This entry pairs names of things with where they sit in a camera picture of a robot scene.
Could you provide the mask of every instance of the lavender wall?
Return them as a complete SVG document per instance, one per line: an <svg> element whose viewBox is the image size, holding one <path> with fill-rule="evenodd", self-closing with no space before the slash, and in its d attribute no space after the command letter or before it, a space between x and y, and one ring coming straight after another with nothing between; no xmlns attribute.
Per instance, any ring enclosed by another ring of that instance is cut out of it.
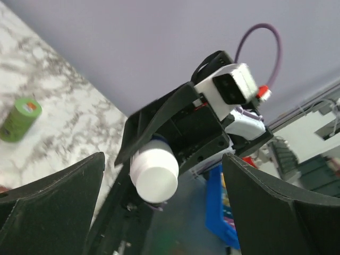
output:
<svg viewBox="0 0 340 255"><path fill-rule="evenodd" d="M210 53L234 55L253 24L283 37L282 71L262 107L271 121L340 78L337 0L3 0L125 114L188 81ZM241 55L259 84L275 59L271 34Z"/></svg>

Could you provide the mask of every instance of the camera lens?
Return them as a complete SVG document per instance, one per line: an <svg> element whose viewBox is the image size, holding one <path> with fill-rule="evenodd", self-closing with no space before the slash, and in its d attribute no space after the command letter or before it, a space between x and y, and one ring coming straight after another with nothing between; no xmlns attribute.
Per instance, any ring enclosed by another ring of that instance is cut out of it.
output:
<svg viewBox="0 0 340 255"><path fill-rule="evenodd" d="M247 103L237 83L230 74L214 77L212 81L226 104L242 105Z"/></svg>

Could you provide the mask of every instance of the blue bin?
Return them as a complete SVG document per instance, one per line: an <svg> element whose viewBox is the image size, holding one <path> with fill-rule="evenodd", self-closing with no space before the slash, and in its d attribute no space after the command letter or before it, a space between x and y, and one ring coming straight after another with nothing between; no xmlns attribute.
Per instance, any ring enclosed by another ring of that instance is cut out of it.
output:
<svg viewBox="0 0 340 255"><path fill-rule="evenodd" d="M236 230L225 222L223 217L222 172L222 165L218 165L210 170L210 177L207 181L206 227L228 246L239 250L240 243Z"/></svg>

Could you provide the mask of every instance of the white plastic cap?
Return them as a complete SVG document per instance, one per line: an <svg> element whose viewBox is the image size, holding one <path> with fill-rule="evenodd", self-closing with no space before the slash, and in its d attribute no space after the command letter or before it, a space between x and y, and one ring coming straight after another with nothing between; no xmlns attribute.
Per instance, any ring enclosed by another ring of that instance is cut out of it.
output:
<svg viewBox="0 0 340 255"><path fill-rule="evenodd" d="M269 97L271 96L271 91L268 89L260 98L261 102L265 102L269 99Z"/></svg>
<svg viewBox="0 0 340 255"><path fill-rule="evenodd" d="M179 165L169 146L159 140L149 142L134 157L131 181L138 195L148 203L162 203L171 198L178 186Z"/></svg>

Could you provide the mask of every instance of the green tape roll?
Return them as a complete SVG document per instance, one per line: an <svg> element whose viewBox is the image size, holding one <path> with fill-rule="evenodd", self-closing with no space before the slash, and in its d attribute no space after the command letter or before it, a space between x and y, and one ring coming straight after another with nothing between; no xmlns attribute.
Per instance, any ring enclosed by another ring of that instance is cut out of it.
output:
<svg viewBox="0 0 340 255"><path fill-rule="evenodd" d="M0 139L6 142L20 141L41 114L41 105L31 98L20 98L0 128Z"/></svg>

